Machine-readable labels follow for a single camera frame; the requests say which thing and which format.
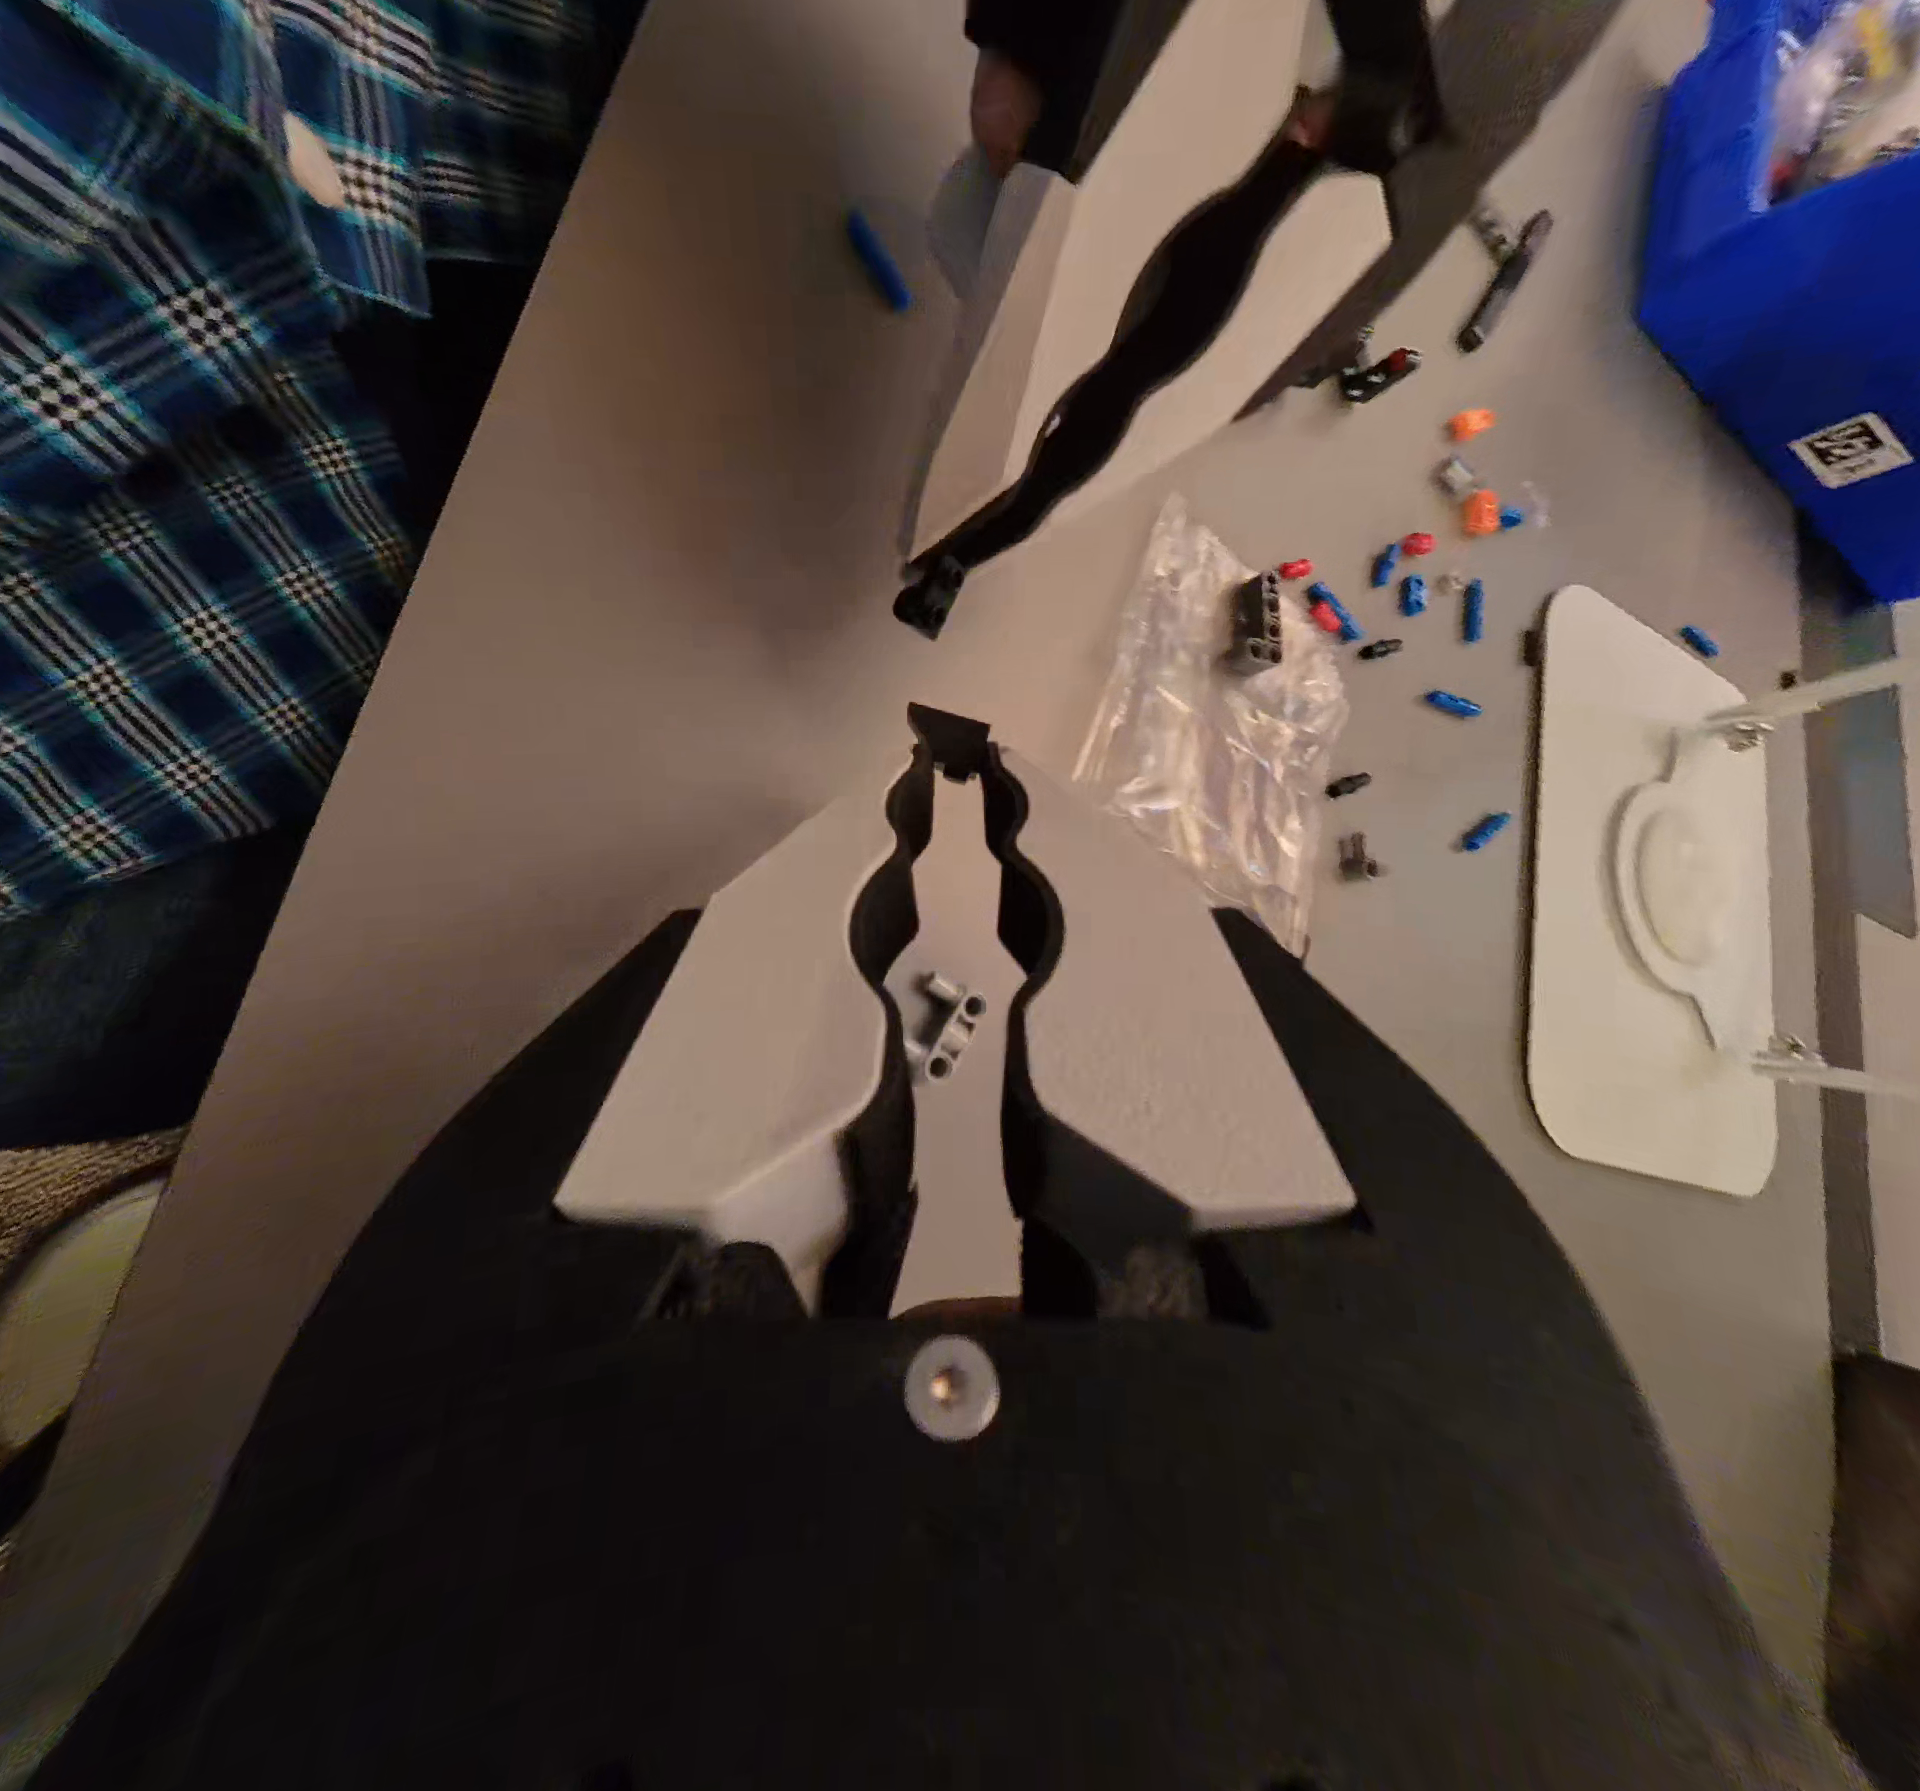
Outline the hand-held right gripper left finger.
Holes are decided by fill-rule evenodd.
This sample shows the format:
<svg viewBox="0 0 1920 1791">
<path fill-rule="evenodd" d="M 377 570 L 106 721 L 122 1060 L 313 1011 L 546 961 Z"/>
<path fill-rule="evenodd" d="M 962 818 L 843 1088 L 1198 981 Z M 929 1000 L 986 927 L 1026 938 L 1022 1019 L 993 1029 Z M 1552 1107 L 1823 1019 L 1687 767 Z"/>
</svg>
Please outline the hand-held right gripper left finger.
<svg viewBox="0 0 1920 1791">
<path fill-rule="evenodd" d="M 826 1316 L 883 1319 L 917 1219 L 917 1092 L 890 972 L 919 934 L 937 764 L 908 748 L 699 911 L 569 1162 L 588 1227 L 766 1247 Z"/>
</svg>

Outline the person's left hand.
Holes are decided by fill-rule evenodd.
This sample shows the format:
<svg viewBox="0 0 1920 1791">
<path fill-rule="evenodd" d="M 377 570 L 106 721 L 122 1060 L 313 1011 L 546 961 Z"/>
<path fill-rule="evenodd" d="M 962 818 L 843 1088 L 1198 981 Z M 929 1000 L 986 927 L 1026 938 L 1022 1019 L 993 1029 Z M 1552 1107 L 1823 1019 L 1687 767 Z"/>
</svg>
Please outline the person's left hand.
<svg viewBox="0 0 1920 1791">
<path fill-rule="evenodd" d="M 1043 93 L 1006 55 L 981 52 L 971 79 L 971 141 L 985 168 L 1002 182 L 1022 161 Z"/>
</svg>

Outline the white book stand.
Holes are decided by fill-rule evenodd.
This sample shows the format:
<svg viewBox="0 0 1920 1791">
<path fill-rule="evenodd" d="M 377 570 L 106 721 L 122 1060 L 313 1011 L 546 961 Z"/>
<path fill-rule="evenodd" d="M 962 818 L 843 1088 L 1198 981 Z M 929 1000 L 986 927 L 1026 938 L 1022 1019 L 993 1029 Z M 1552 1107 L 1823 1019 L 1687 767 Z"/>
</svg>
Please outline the white book stand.
<svg viewBox="0 0 1920 1791">
<path fill-rule="evenodd" d="M 1746 698 L 1594 588 L 1540 623 L 1523 1080 L 1571 1159 L 1728 1197 L 1776 1159 L 1771 1088 L 1914 1101 L 1771 1004 L 1775 732 L 1918 682 L 1883 662 Z"/>
</svg>

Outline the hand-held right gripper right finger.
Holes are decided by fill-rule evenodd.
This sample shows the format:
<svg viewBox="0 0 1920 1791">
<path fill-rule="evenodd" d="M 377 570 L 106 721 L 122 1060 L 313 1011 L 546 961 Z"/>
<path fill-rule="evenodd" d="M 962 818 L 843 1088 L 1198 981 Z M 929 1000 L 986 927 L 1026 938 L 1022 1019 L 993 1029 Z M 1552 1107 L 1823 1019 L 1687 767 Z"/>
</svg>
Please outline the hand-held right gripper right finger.
<svg viewBox="0 0 1920 1791">
<path fill-rule="evenodd" d="M 1347 1221 L 1345 1176 L 1208 894 L 986 743 L 1006 1011 L 1001 1145 L 1036 1319 L 1206 1319 L 1218 1247 Z"/>
</svg>

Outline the group of small lego pins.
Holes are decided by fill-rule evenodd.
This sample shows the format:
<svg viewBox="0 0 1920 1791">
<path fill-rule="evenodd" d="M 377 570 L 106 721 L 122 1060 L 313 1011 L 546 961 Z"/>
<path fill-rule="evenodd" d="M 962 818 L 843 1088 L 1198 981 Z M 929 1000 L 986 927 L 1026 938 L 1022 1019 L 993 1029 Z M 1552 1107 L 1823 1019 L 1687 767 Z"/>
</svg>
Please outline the group of small lego pins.
<svg viewBox="0 0 1920 1791">
<path fill-rule="evenodd" d="M 1523 523 L 1523 513 L 1519 507 L 1505 505 L 1505 532 L 1519 530 L 1519 523 Z M 1489 629 L 1489 598 L 1483 578 L 1462 578 L 1459 571 L 1435 578 L 1428 570 L 1423 570 L 1427 559 L 1435 555 L 1435 550 L 1436 536 L 1431 532 L 1405 532 L 1393 542 L 1386 542 L 1370 559 L 1366 586 L 1390 593 L 1390 609 L 1403 620 L 1416 620 L 1427 615 L 1435 606 L 1435 596 L 1450 598 L 1455 639 L 1462 648 L 1470 650 L 1485 639 Z M 1306 598 L 1308 620 L 1334 646 L 1350 650 L 1355 664 L 1381 664 L 1405 650 L 1403 633 L 1366 633 L 1366 629 L 1359 625 L 1354 609 L 1332 590 L 1332 586 L 1312 575 L 1308 559 L 1285 559 L 1277 563 L 1277 570 L 1285 581 L 1285 588 L 1295 588 Z M 1474 698 L 1440 689 L 1421 693 L 1417 701 L 1435 716 L 1446 716 L 1459 724 L 1474 721 L 1483 712 Z M 1345 771 L 1324 784 L 1324 799 L 1345 801 L 1350 795 L 1359 795 L 1370 784 L 1373 778 L 1366 771 Z M 1489 845 L 1496 845 L 1509 824 L 1509 811 L 1496 810 L 1479 814 L 1474 824 L 1466 826 L 1466 832 L 1459 834 L 1455 849 L 1462 855 L 1477 855 Z"/>
</svg>

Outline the clear plastic bag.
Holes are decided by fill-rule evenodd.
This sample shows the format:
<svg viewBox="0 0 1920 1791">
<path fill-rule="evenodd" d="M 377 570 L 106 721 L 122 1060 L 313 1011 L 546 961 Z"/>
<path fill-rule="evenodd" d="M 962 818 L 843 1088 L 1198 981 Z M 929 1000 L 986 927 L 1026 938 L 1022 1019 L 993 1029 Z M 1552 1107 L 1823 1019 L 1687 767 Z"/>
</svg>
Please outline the clear plastic bag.
<svg viewBox="0 0 1920 1791">
<path fill-rule="evenodd" d="M 1260 575 L 1168 496 L 1117 620 L 1072 780 L 1292 956 L 1308 952 L 1324 784 L 1347 724 L 1338 650 L 1285 588 L 1283 662 L 1230 675 L 1230 596 Z"/>
</svg>

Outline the long black lego beam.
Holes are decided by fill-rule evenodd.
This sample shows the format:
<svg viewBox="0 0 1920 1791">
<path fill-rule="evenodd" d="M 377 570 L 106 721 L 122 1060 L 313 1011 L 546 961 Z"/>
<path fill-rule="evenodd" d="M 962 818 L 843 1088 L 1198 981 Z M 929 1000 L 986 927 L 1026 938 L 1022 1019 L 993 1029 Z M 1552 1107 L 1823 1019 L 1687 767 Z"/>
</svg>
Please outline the long black lego beam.
<svg viewBox="0 0 1920 1791">
<path fill-rule="evenodd" d="M 1473 356 L 1485 345 L 1485 339 L 1506 314 L 1513 294 L 1527 281 L 1535 259 L 1540 256 L 1540 248 L 1547 242 L 1551 229 L 1552 214 L 1547 207 L 1540 207 L 1537 214 L 1527 215 L 1519 229 L 1513 229 L 1519 236 L 1519 250 L 1513 253 L 1513 259 L 1505 263 L 1505 267 L 1492 264 L 1492 281 L 1477 298 L 1474 311 L 1455 333 L 1459 354 Z"/>
</svg>

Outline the person's dark pants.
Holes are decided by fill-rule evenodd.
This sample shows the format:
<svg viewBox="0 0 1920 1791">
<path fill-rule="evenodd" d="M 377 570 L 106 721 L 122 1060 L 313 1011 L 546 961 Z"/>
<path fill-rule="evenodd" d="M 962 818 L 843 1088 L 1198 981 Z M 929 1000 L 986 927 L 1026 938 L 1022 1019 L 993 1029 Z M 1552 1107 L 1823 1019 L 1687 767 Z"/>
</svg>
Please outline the person's dark pants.
<svg viewBox="0 0 1920 1791">
<path fill-rule="evenodd" d="M 313 818 L 3 926 L 3 1149 L 195 1120 Z"/>
</svg>

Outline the blue storage bin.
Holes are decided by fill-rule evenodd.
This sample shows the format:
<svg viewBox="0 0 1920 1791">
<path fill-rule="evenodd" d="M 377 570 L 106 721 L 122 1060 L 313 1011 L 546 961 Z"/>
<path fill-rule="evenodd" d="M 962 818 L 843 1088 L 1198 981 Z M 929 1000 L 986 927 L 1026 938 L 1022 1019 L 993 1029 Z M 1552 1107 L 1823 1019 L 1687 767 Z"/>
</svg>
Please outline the blue storage bin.
<svg viewBox="0 0 1920 1791">
<path fill-rule="evenodd" d="M 1756 210 L 1771 0 L 1667 93 L 1636 322 L 1883 604 L 1918 598 L 1918 160 Z"/>
</svg>

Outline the bags of lego parts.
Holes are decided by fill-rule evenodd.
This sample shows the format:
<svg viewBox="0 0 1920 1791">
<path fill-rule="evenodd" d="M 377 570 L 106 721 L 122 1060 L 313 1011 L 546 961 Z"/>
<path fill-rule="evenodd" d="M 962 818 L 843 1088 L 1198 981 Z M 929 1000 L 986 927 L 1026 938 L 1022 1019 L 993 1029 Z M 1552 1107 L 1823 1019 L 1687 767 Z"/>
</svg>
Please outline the bags of lego parts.
<svg viewBox="0 0 1920 1791">
<path fill-rule="evenodd" d="M 1771 0 L 1752 207 L 1918 156 L 1918 0 Z"/>
</svg>

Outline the person's plaid shirt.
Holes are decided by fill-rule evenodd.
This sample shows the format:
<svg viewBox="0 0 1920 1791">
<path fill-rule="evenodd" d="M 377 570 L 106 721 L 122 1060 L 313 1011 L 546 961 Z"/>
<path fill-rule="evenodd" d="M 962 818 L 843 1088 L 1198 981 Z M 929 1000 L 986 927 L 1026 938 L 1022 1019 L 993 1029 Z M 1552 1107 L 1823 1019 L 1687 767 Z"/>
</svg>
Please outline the person's plaid shirt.
<svg viewBox="0 0 1920 1791">
<path fill-rule="evenodd" d="M 336 337 L 523 264 L 591 0 L 3 0 L 3 921 L 319 803 L 418 570 Z"/>
</svg>

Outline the grey lego connector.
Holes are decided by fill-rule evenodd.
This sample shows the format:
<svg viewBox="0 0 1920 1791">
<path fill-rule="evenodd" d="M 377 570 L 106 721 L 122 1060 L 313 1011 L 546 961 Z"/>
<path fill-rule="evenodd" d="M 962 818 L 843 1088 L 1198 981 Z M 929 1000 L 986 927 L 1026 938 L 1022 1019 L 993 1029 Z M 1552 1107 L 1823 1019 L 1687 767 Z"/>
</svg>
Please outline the grey lego connector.
<svg viewBox="0 0 1920 1791">
<path fill-rule="evenodd" d="M 924 972 L 917 979 L 917 998 L 924 1006 L 924 1019 L 905 1038 L 908 1070 L 921 1085 L 946 1085 L 967 1053 L 990 1000 L 937 972 Z"/>
</svg>

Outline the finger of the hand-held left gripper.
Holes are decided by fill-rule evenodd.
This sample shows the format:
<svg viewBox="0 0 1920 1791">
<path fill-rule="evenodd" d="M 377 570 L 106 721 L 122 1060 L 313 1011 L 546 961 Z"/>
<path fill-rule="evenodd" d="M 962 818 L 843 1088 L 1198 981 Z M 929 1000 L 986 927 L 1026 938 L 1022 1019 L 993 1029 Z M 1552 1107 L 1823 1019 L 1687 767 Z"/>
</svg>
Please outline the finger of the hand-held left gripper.
<svg viewBox="0 0 1920 1791">
<path fill-rule="evenodd" d="M 977 151 L 954 161 L 929 210 L 929 248 L 956 300 L 929 414 L 929 544 L 1020 482 L 1072 384 L 1171 285 L 1156 250 L 1227 186 L 1203 156 L 1099 156 L 1087 183 L 1036 164 L 993 182 Z M 1144 396 L 1064 507 L 1099 505 L 1208 443 L 1386 253 L 1386 194 L 1365 175 L 1334 170 L 1292 215 L 1260 218 L 1223 322 Z"/>
<path fill-rule="evenodd" d="M 900 513 L 912 559 L 1014 486 L 1070 385 L 1141 322 L 1148 259 L 1283 126 L 1308 0 L 1118 0 L 1063 170 L 1002 179 L 979 145 L 928 214 L 956 300 Z"/>
</svg>

